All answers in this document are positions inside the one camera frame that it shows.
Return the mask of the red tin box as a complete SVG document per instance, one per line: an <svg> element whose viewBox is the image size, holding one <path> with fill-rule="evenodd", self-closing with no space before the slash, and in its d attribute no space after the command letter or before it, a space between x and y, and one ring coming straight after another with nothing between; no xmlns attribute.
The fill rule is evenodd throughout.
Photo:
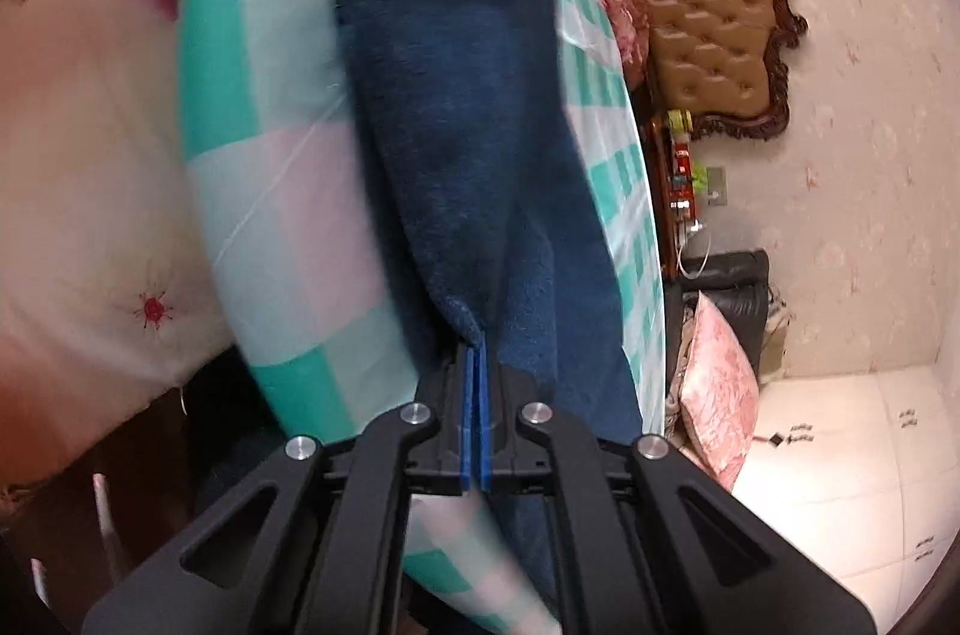
<svg viewBox="0 0 960 635"><path fill-rule="evenodd" d="M685 137L670 139L670 204L683 214L695 214L692 157Z"/></svg>

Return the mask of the white wall socket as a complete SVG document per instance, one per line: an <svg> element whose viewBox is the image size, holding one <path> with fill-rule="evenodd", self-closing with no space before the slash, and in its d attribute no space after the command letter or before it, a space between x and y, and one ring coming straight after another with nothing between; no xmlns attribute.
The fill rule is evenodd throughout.
<svg viewBox="0 0 960 635"><path fill-rule="evenodd" d="M726 206L726 170L722 167L706 167L703 174L703 197L708 206Z"/></svg>

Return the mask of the dark wooden nightstand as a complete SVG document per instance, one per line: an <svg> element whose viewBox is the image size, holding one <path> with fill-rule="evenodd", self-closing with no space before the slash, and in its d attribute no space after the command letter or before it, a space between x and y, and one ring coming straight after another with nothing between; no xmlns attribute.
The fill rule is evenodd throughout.
<svg viewBox="0 0 960 635"><path fill-rule="evenodd" d="M662 115L641 119L640 142L647 181L651 188L652 212L656 222L661 269L669 281L675 281L680 272L682 219L674 206L672 139Z"/></svg>

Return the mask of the green plastic bag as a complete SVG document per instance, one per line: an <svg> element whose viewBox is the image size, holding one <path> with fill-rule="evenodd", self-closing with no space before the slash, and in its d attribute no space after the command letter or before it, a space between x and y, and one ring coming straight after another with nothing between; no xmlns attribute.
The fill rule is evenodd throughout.
<svg viewBox="0 0 960 635"><path fill-rule="evenodd" d="M706 194L709 190L708 169L704 165L692 165L692 186L697 194Z"/></svg>

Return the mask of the large pink floral pillow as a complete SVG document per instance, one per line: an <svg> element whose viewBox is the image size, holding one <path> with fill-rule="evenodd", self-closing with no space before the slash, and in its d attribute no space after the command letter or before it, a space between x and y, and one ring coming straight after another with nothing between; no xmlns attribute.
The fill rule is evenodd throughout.
<svg viewBox="0 0 960 635"><path fill-rule="evenodd" d="M680 415L693 453L732 490L754 443L760 390L754 367L716 303L700 293L680 380Z"/></svg>

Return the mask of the yellow lidded jar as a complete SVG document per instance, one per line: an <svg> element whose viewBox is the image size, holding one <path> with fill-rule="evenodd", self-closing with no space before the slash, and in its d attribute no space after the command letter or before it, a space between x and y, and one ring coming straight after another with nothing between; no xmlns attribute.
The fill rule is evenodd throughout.
<svg viewBox="0 0 960 635"><path fill-rule="evenodd" d="M695 130L693 126L693 115L690 110L669 110L667 112L667 125L672 133L692 134Z"/></svg>

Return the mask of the dark blue denim jeans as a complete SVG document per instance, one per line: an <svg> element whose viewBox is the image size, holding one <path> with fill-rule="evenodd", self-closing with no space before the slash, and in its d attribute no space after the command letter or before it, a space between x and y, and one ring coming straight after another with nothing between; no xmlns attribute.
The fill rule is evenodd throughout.
<svg viewBox="0 0 960 635"><path fill-rule="evenodd" d="M556 0L335 0L410 348L496 359L493 497L573 633L644 617L605 442L641 415L622 300L563 110Z"/></svg>

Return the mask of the teal white checkered sheet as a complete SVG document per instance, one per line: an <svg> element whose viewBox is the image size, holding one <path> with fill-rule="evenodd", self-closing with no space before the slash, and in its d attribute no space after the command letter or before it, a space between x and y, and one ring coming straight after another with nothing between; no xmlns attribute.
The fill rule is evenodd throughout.
<svg viewBox="0 0 960 635"><path fill-rule="evenodd" d="M560 0L566 114L623 302L643 424L664 425L658 242L640 138L601 0ZM181 0L185 158L229 328L290 433L350 438L409 401L335 45L334 0Z"/></svg>

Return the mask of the floral pink quilt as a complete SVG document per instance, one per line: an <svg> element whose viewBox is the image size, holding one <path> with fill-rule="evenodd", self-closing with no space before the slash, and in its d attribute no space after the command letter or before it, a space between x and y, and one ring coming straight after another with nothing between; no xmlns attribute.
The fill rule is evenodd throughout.
<svg viewBox="0 0 960 635"><path fill-rule="evenodd" d="M2 482L239 348L185 158L181 0L2 0Z"/></svg>

